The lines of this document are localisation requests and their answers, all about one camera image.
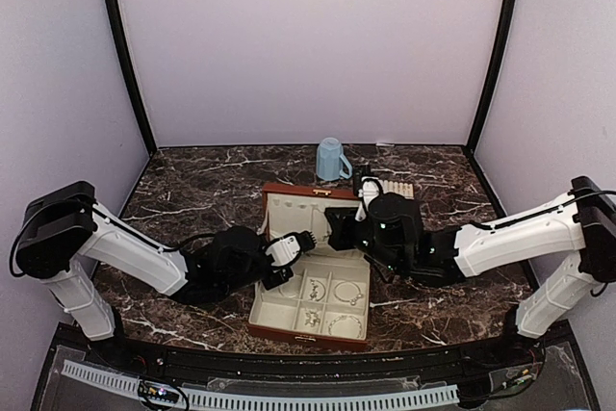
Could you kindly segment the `red jewelry display tray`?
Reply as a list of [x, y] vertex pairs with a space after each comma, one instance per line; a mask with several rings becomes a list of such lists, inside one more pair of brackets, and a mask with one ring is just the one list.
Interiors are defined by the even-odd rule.
[[405, 199], [413, 199], [415, 197], [413, 185], [410, 183], [380, 179], [377, 182], [384, 193], [396, 193]]

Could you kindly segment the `red jewelry box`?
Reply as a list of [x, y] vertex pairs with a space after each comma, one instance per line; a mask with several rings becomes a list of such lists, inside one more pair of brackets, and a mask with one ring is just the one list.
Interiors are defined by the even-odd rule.
[[[331, 228], [324, 215], [328, 207], [359, 205], [351, 191], [327, 187], [289, 186], [267, 183], [262, 189], [263, 230], [270, 240], [290, 232], [309, 231], [316, 238], [314, 249], [292, 265], [294, 276], [284, 285], [267, 291], [258, 282], [248, 318], [248, 331], [254, 337], [332, 350], [362, 351], [367, 347], [371, 268], [363, 253], [337, 251], [328, 244]], [[356, 282], [365, 298], [357, 306], [341, 303], [333, 295], [341, 281]], [[306, 309], [322, 310], [319, 329], [305, 329]], [[359, 318], [364, 327], [362, 339], [329, 336], [327, 326], [340, 315]]]

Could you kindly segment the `gold crystal pendant earring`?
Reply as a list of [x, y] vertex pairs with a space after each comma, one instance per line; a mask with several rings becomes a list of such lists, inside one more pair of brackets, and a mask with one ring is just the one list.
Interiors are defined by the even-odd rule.
[[303, 327], [305, 329], [319, 329], [322, 321], [322, 310], [306, 309], [303, 315]]

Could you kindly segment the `light blue faceted mug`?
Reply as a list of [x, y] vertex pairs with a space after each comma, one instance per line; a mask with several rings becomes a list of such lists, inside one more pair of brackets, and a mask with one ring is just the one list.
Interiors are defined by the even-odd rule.
[[344, 148], [340, 141], [328, 137], [319, 143], [316, 171], [317, 176], [327, 182], [351, 178], [352, 165], [344, 154]]

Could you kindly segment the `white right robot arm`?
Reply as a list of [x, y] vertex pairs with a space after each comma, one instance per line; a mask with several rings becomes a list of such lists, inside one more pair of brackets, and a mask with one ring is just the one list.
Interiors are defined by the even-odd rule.
[[446, 287], [485, 271], [562, 253], [557, 269], [513, 311], [507, 332], [492, 343], [491, 357], [514, 365], [528, 339], [542, 337], [585, 296], [598, 296], [615, 281], [615, 193], [589, 177], [538, 207], [488, 222], [427, 231], [417, 200], [362, 177], [356, 207], [328, 207], [329, 245], [357, 249], [401, 278]]

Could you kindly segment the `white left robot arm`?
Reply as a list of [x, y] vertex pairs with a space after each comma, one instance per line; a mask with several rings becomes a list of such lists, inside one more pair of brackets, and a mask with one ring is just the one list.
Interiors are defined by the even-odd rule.
[[135, 346], [120, 335], [112, 306], [95, 290], [78, 257], [120, 270], [161, 295], [185, 305], [221, 302], [260, 282], [288, 282], [293, 264], [316, 246], [309, 231], [271, 241], [244, 226], [194, 235], [175, 245], [147, 237], [95, 198], [95, 188], [77, 181], [30, 202], [9, 253], [14, 278], [35, 278], [116, 369], [136, 360]]

